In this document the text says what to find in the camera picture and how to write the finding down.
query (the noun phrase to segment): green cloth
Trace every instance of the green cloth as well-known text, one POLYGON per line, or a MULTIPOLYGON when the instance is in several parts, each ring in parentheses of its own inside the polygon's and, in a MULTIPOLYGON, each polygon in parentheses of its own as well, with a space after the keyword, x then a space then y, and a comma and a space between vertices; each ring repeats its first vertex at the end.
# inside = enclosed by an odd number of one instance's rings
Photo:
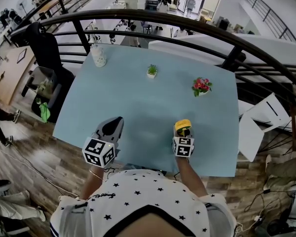
POLYGON ((47 123, 48 118, 50 117, 50 111, 47 108, 47 103, 42 103, 40 106, 40 117, 44 123, 47 123))

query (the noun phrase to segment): white shirt with black stars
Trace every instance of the white shirt with black stars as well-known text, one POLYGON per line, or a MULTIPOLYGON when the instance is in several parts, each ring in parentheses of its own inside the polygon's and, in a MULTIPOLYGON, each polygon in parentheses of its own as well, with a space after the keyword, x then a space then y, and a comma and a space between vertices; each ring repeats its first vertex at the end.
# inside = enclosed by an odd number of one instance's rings
POLYGON ((197 197, 183 183, 152 170, 126 170, 88 200, 60 197, 50 219, 53 236, 111 237, 154 213, 185 236, 231 237, 236 220, 220 194, 197 197))

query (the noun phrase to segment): yellow object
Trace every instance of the yellow object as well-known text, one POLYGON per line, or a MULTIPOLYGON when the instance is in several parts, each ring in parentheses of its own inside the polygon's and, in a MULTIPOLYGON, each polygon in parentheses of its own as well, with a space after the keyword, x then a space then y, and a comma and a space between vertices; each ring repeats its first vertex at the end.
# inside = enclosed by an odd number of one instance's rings
POLYGON ((188 119, 180 120, 176 122, 175 129, 177 132, 182 132, 192 127, 191 121, 188 119))

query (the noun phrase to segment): fan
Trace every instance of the fan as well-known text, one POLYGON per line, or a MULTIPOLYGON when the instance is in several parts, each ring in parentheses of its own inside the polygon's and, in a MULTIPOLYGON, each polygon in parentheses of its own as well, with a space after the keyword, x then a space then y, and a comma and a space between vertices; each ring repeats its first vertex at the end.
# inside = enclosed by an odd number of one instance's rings
POLYGON ((24 7, 26 7, 26 5, 27 5, 27 0, 18 0, 18 2, 16 3, 16 8, 18 9, 18 10, 24 10, 24 12, 25 12, 25 15, 27 14, 26 13, 26 10, 25 10, 25 8, 24 7))

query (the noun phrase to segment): white folding chair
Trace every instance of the white folding chair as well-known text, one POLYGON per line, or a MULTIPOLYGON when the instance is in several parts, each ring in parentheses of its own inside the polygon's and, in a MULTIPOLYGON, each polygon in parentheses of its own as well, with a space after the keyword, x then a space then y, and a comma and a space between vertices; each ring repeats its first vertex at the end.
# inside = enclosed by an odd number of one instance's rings
POLYGON ((243 113, 239 122, 239 151, 249 161, 253 162, 262 143, 264 133, 280 125, 286 125, 289 121, 290 117, 275 94, 272 93, 243 113), (272 126, 261 129, 253 120, 256 117, 269 121, 272 126))

